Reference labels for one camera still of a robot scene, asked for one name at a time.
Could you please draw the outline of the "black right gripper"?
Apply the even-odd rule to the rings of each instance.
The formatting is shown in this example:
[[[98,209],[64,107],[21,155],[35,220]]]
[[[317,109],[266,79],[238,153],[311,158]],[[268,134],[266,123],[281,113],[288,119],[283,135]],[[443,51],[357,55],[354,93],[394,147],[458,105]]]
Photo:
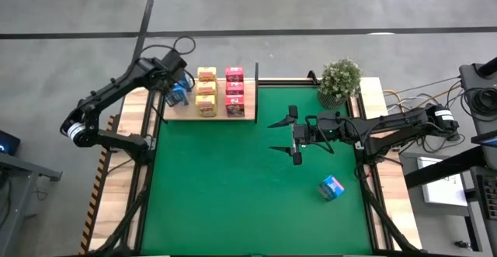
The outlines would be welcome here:
[[[268,126],[268,128],[285,127],[290,125],[292,141],[290,147],[270,146],[269,149],[283,152],[292,157],[293,165],[301,165],[302,154],[300,146],[311,143],[310,127],[305,124],[298,124],[298,110],[295,105],[288,107],[289,113],[281,121]]]

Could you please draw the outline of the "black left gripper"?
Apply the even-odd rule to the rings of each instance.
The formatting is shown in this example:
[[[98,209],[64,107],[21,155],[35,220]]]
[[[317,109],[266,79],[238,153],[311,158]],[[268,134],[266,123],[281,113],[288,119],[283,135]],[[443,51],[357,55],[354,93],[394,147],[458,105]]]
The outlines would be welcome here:
[[[178,52],[171,50],[162,59],[141,57],[137,66],[142,72],[141,86],[168,94],[184,75],[187,63]]]

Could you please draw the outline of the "yellow Corn Pops cereal box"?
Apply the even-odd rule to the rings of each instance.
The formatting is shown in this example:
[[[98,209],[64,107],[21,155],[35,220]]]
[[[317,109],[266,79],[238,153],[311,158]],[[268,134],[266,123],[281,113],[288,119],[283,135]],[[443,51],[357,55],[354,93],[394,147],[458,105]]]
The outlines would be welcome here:
[[[197,77],[200,82],[216,81],[217,69],[215,67],[198,67]]]
[[[196,94],[199,96],[215,96],[217,94],[217,83],[215,81],[198,82]]]
[[[217,98],[215,95],[196,96],[196,111],[201,117],[217,115]]]

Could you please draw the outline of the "red Froot Loops cereal box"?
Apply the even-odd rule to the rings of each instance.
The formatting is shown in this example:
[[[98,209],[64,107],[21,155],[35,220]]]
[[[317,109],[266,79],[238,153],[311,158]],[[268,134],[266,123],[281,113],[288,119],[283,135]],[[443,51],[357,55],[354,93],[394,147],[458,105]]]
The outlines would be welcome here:
[[[225,78],[227,82],[243,82],[244,81],[243,67],[226,67]]]
[[[245,116],[245,98],[243,95],[227,95],[225,108],[228,117]]]
[[[244,82],[226,82],[225,93],[228,96],[243,95],[244,92]]]

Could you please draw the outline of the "potted plant ribbed grey pot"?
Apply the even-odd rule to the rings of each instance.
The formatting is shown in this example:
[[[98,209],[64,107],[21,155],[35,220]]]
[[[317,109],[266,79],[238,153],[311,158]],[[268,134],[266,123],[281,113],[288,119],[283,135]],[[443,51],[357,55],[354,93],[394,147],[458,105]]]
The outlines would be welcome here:
[[[336,109],[360,89],[363,72],[349,58],[326,64],[323,67],[317,91],[319,103],[326,109]]]

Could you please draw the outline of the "yellow black hazard tape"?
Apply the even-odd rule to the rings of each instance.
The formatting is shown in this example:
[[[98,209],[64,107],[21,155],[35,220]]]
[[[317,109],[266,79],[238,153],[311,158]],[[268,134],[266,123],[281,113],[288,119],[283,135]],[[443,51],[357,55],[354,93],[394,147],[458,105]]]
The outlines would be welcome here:
[[[90,193],[89,208],[87,210],[82,239],[78,255],[84,255],[105,244],[112,234],[113,222],[106,221],[106,201],[111,190],[111,177],[109,171],[114,160],[111,148],[103,148],[100,152],[92,192]]]

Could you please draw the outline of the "black diagonal beam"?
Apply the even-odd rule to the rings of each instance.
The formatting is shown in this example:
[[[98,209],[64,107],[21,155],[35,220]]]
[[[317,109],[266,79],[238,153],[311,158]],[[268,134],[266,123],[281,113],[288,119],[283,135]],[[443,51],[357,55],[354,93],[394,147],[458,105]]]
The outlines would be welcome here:
[[[405,175],[405,183],[408,189],[435,182],[437,180],[465,172],[471,168],[486,168],[486,160],[483,149],[474,147],[457,155],[446,158],[436,164],[419,168]]]

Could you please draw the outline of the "white board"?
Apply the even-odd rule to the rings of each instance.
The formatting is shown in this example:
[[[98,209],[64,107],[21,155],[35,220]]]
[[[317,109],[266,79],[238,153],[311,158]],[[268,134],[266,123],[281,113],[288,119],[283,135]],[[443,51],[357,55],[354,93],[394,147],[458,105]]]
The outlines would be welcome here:
[[[467,206],[464,185],[460,174],[450,175],[422,185],[422,194],[426,203],[458,207]]]

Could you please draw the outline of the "black monitor blue light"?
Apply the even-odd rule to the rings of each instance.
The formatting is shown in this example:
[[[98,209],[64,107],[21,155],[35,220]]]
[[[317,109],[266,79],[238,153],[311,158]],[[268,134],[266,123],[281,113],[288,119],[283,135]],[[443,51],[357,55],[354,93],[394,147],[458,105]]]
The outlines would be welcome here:
[[[20,145],[20,139],[0,130],[0,152],[15,155]]]

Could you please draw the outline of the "grey metal desk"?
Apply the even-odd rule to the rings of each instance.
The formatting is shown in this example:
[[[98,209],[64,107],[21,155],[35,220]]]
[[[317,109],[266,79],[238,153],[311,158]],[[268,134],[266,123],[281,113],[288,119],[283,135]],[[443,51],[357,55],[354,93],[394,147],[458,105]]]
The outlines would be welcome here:
[[[5,194],[5,208],[0,207],[0,257],[8,257],[15,247],[38,178],[57,182],[62,174],[0,153],[0,202]]]

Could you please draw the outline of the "black equipment stand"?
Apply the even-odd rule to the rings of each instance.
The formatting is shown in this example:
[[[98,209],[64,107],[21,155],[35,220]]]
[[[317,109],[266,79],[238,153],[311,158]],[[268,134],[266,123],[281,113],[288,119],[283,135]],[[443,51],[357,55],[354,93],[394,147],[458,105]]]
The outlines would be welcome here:
[[[464,94],[461,105],[478,134],[497,130],[497,57],[485,64],[459,67]]]

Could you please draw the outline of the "black laptop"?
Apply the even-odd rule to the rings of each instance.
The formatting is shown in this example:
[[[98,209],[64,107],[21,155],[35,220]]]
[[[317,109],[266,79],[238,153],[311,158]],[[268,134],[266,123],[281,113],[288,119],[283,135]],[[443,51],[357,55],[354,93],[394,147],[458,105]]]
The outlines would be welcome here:
[[[471,138],[471,142],[481,146],[497,148],[497,130],[474,136]]]

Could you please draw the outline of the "black keyboard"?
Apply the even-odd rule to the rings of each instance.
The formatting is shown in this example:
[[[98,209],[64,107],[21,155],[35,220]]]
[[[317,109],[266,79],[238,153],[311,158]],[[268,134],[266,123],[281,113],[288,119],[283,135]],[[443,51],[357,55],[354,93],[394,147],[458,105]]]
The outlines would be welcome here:
[[[477,182],[486,217],[497,221],[497,177],[478,175]]]

